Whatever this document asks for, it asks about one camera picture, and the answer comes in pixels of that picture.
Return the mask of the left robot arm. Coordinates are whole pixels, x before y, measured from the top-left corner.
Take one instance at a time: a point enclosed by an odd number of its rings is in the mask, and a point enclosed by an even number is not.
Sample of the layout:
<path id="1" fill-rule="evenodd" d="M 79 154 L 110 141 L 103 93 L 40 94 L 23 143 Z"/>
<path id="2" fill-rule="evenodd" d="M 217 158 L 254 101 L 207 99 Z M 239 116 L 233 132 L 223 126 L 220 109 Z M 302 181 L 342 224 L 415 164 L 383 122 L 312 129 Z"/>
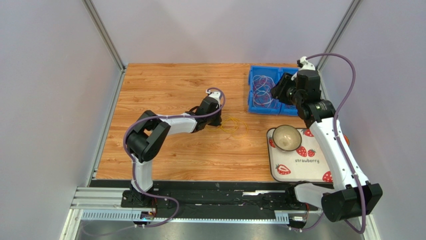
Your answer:
<path id="1" fill-rule="evenodd" d="M 176 134 L 192 134 L 206 126 L 222 124 L 222 108 L 226 97 L 219 91 L 208 92 L 201 104 L 178 115 L 158 115 L 145 111 L 123 136 L 123 147 L 132 160 L 131 185 L 134 191 L 148 193 L 153 187 L 153 159 L 160 152 L 166 137 Z"/>

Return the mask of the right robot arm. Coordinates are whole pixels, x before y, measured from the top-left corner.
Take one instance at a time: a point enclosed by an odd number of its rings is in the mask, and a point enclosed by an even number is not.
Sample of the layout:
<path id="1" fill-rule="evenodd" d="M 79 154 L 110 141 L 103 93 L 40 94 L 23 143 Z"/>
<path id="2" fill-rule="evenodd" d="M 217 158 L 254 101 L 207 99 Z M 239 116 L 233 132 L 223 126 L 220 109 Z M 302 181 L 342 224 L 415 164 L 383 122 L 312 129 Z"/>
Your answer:
<path id="1" fill-rule="evenodd" d="M 331 222 L 363 221 L 372 212 L 383 190 L 371 183 L 353 157 L 346 143 L 338 114 L 329 100 L 322 99 L 321 77 L 317 70 L 285 72 L 271 89 L 273 99 L 293 105 L 311 131 L 325 157 L 333 179 L 333 189 L 302 181 L 293 186 L 297 202 L 322 209 Z"/>

